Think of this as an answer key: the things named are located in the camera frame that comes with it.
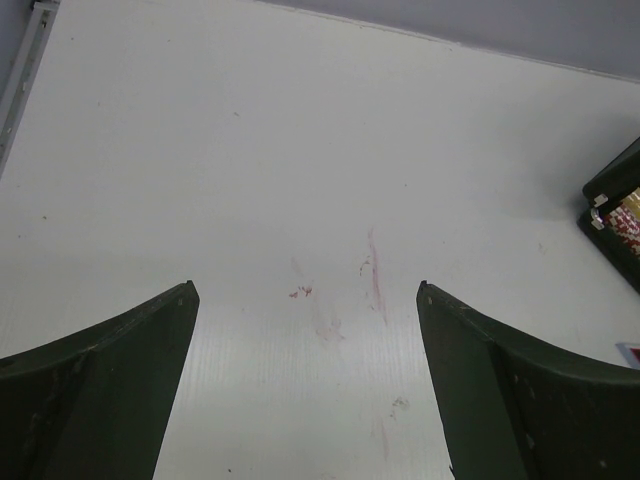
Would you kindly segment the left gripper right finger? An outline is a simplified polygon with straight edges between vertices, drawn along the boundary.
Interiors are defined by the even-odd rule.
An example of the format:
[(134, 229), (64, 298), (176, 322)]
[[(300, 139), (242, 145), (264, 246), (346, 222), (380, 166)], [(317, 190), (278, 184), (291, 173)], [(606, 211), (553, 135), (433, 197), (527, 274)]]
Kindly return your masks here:
[(427, 282), (416, 300), (455, 478), (638, 478), (638, 371), (544, 342)]

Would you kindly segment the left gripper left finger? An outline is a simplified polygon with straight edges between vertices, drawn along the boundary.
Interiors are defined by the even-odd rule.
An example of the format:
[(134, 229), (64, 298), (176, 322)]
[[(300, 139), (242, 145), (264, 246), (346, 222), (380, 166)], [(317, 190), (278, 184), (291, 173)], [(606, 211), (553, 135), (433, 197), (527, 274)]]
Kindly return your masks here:
[(3, 358), (2, 478), (152, 478), (199, 303), (187, 281)]

